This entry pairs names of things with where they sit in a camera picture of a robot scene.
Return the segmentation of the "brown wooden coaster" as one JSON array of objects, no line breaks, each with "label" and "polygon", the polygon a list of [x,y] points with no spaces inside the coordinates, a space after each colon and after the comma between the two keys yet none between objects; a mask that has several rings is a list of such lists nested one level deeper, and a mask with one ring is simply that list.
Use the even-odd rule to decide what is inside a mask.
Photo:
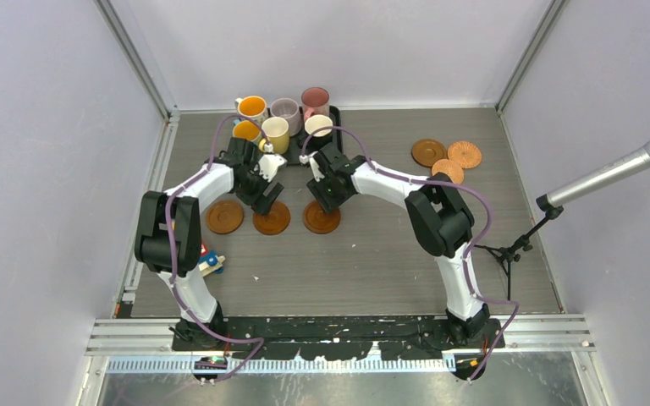
[{"label": "brown wooden coaster", "polygon": [[220,200],[207,209],[206,225],[216,234],[236,231],[244,221],[245,213],[237,200]]},{"label": "brown wooden coaster", "polygon": [[313,200],[304,209],[302,221],[312,233],[331,233],[339,226],[341,213],[339,208],[335,208],[331,212],[325,212],[320,203]]},{"label": "brown wooden coaster", "polygon": [[253,213],[252,221],[255,229],[264,235],[282,233],[290,224],[289,208],[280,200],[276,200],[267,215]]},{"label": "brown wooden coaster", "polygon": [[410,154],[421,167],[431,167],[435,162],[448,156],[446,147],[433,139],[416,141],[411,147]]}]

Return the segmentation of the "black mug cream inside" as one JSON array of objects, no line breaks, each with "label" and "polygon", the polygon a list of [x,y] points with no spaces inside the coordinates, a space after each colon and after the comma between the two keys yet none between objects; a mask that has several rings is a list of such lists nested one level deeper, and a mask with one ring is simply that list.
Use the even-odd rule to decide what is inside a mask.
[{"label": "black mug cream inside", "polygon": [[325,115],[313,115],[304,123],[304,135],[299,141],[299,147],[302,148],[308,136],[311,136],[307,143],[307,151],[317,151],[329,144],[333,139],[333,120]]}]

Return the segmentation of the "woven rattan coaster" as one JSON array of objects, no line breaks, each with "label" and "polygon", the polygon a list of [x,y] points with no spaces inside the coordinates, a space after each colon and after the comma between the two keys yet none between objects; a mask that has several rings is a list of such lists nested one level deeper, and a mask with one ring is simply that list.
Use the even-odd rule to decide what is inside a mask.
[{"label": "woven rattan coaster", "polygon": [[462,184],[465,179],[464,168],[458,162],[447,158],[437,160],[431,166],[432,176],[440,173],[447,175],[454,184]]},{"label": "woven rattan coaster", "polygon": [[464,169],[472,169],[482,162],[482,152],[469,141],[456,141],[448,147],[448,157]]}]

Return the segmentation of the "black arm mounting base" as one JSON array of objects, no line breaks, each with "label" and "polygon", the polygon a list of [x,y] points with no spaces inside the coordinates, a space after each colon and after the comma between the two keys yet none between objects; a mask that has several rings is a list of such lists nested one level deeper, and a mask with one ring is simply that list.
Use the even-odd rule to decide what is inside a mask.
[{"label": "black arm mounting base", "polygon": [[175,351],[216,351],[235,359],[244,359],[257,338],[264,343],[255,359],[269,360],[361,360],[372,350],[387,361],[437,359],[445,350],[482,354],[485,348],[504,346],[494,340],[500,331],[497,319],[466,337],[454,332],[446,319],[432,315],[230,317],[216,328],[225,341],[192,322],[178,321],[170,329]]}]

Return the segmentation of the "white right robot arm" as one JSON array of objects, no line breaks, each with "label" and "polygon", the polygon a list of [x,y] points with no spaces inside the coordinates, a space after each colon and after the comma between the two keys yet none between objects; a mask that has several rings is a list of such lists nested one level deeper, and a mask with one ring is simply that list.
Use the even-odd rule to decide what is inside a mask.
[{"label": "white right robot arm", "polygon": [[300,162],[312,170],[307,187],[326,213],[354,195],[374,196],[405,208],[416,241],[434,257],[443,279],[450,339],[466,348],[482,337],[490,313],[469,251],[475,218],[446,176],[400,173],[364,156],[349,159],[333,145],[301,154]]}]

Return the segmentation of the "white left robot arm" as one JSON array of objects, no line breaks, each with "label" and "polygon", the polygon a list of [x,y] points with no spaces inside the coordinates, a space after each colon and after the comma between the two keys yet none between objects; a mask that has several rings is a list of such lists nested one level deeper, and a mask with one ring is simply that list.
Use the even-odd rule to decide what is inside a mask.
[{"label": "white left robot arm", "polygon": [[199,269],[201,214],[226,194],[236,195],[256,214],[268,214],[284,188],[274,179],[286,163],[280,154],[232,138],[226,150],[211,155],[183,183],[141,198],[135,258],[167,284],[179,306],[179,325],[192,329],[206,350],[224,343],[227,327]]}]

